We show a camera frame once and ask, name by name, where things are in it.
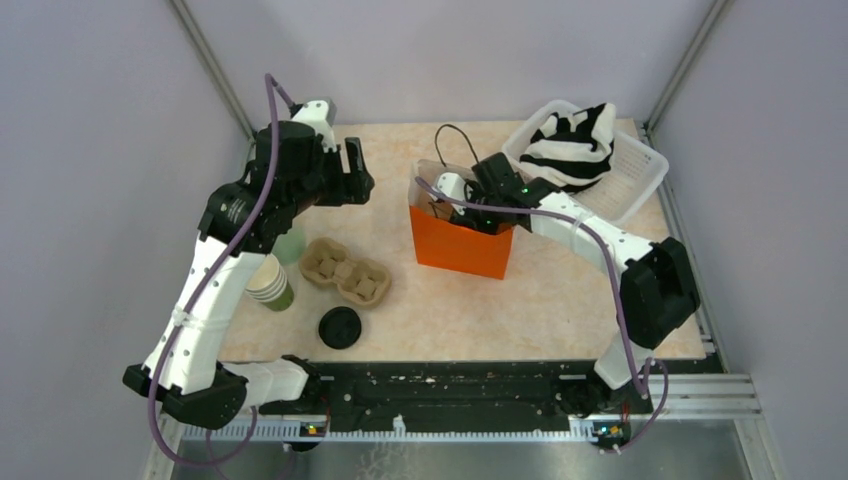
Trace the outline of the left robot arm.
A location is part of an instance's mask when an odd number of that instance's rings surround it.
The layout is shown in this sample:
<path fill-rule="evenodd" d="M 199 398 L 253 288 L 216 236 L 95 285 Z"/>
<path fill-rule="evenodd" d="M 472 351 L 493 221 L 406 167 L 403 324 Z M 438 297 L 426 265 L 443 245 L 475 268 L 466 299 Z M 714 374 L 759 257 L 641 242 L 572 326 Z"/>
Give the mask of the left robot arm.
<path fill-rule="evenodd" d="M 198 226 L 193 261 L 171 318 L 147 359 L 126 368 L 123 383 L 160 402 L 176 420 L 209 430 L 246 408 L 283 401 L 297 413 L 319 404 L 318 372 L 292 355 L 266 362 L 223 363 L 219 352 L 249 280 L 279 236 L 311 206 L 368 202 L 374 179 L 361 143 L 339 145 L 336 106 L 309 100 L 265 128 L 256 154 L 236 181 L 209 197 Z"/>

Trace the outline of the stack of black cup lids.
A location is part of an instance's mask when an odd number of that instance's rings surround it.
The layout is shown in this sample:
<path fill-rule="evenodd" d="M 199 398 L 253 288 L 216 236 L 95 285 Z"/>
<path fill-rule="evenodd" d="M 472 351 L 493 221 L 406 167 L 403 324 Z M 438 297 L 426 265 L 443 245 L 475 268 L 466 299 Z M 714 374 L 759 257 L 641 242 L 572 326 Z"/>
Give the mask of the stack of black cup lids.
<path fill-rule="evenodd" d="M 318 325 L 318 335 L 329 348 L 344 350 L 353 346 L 362 334 L 362 321 L 356 311 L 339 306 L 327 311 Z"/>

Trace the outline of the stack of green paper cups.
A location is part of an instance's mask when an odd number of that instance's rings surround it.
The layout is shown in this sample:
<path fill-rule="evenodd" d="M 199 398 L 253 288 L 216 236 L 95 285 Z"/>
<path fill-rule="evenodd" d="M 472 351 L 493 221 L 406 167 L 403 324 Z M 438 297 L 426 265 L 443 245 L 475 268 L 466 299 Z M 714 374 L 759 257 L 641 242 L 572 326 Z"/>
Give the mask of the stack of green paper cups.
<path fill-rule="evenodd" d="M 267 256 L 245 287 L 246 294 L 266 308 L 282 312 L 294 301 L 287 274 L 274 255 Z"/>

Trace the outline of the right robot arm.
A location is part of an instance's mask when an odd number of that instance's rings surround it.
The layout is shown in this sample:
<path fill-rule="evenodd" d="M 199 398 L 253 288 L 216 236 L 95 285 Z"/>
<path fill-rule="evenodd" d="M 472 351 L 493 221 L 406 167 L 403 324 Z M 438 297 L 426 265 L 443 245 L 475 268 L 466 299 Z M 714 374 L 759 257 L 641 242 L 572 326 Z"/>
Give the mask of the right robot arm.
<path fill-rule="evenodd" d="M 618 334 L 595 361 L 597 378 L 586 385 L 586 397 L 594 409 L 612 412 L 626 400 L 626 385 L 645 395 L 655 349 L 701 305 L 685 245 L 673 237 L 650 241 L 612 225 L 554 183 L 524 180 L 503 154 L 475 164 L 472 172 L 484 194 L 478 202 L 467 199 L 467 181 L 458 174 L 415 182 L 436 200 L 491 214 L 494 225 L 518 225 L 554 240 L 606 274 Z"/>

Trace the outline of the orange paper bag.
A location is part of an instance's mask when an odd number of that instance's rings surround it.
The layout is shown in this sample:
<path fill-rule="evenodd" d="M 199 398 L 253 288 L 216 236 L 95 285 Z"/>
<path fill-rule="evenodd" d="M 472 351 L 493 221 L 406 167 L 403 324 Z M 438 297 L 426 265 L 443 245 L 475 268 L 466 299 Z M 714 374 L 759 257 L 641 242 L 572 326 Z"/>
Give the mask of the orange paper bag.
<path fill-rule="evenodd" d="M 458 165 L 449 162 L 440 146 L 440 135 L 447 129 L 460 135 L 468 148 L 468 154 Z M 408 188 L 408 211 L 417 262 L 424 266 L 503 279 L 511 255 L 514 228 L 508 226 L 498 234 L 490 235 L 451 224 L 448 217 L 452 212 L 452 202 L 429 193 L 416 182 L 421 178 L 436 190 L 435 181 L 445 172 L 473 179 L 472 169 L 466 165 L 478 163 L 479 155 L 467 134 L 453 124 L 439 126 L 433 143 L 436 158 L 414 164 Z"/>

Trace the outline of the white plastic basket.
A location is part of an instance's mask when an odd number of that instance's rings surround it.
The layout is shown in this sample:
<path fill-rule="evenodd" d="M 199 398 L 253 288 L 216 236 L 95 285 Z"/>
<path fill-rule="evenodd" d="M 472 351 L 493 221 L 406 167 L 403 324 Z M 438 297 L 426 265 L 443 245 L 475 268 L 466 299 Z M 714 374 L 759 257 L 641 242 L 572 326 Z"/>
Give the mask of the white plastic basket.
<path fill-rule="evenodd" d="M 524 177 L 533 175 L 519 156 L 544 121 L 553 113 L 572 114 L 580 108 L 566 100 L 548 102 L 521 124 L 502 145 L 502 152 Z M 668 160 L 635 137 L 633 123 L 618 120 L 614 129 L 611 171 L 599 183 L 572 195 L 576 201 L 606 221 L 623 226 L 653 195 L 669 170 Z"/>

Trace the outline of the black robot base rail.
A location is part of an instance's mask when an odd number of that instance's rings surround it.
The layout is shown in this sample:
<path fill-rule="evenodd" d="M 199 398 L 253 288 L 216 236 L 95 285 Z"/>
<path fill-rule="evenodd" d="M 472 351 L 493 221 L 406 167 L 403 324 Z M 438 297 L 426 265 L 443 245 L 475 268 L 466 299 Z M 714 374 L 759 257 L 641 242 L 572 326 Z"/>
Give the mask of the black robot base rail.
<path fill-rule="evenodd" d="M 572 418 L 647 414 L 632 386 L 607 387 L 589 360 L 313 362 L 300 399 L 262 415 L 317 415 L 333 432 L 378 432 L 402 418 L 412 433 L 566 431 Z"/>

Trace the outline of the green cup with white stirrers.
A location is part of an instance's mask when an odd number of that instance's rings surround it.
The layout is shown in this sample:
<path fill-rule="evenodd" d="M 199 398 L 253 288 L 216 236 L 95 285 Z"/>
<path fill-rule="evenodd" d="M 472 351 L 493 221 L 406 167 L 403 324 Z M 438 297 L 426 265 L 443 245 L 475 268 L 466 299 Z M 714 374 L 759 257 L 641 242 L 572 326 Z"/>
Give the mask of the green cup with white stirrers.
<path fill-rule="evenodd" d="M 276 238 L 271 253 L 281 265 L 290 265 L 299 261 L 305 249 L 305 232 L 301 227 L 293 225 Z"/>

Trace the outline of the black and white striped cloth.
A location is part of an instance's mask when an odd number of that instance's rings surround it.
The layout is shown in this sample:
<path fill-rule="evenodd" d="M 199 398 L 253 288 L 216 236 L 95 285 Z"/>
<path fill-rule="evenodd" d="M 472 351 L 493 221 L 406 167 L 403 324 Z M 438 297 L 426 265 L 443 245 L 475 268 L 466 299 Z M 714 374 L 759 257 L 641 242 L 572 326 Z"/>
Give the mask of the black and white striped cloth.
<path fill-rule="evenodd" d="M 612 170 L 616 115 L 611 103 L 547 115 L 519 156 L 519 166 L 567 193 L 593 187 Z"/>

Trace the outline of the brown cardboard cup carrier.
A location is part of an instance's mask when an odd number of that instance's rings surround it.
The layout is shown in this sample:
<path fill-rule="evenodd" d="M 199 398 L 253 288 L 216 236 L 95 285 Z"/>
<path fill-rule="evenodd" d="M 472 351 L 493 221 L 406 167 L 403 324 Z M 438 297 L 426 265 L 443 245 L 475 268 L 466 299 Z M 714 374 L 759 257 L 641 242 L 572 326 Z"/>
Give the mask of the brown cardboard cup carrier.
<path fill-rule="evenodd" d="M 298 267 L 305 280 L 335 289 L 344 300 L 365 309 L 378 306 L 392 285 L 392 275 L 383 264 L 355 257 L 343 244 L 327 237 L 306 247 Z"/>

